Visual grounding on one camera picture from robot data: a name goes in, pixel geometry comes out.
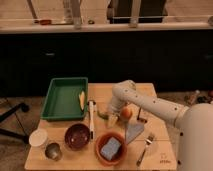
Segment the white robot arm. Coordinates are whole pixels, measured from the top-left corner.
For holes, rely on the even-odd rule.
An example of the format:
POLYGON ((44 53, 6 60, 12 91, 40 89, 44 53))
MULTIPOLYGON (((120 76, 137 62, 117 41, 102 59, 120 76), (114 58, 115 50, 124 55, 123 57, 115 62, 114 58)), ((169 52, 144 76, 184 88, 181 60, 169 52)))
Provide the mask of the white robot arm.
POLYGON ((177 171, 213 171, 213 105, 190 107, 147 96, 136 90, 132 80, 112 86, 109 113, 119 113, 127 102, 152 113, 180 130, 177 171))

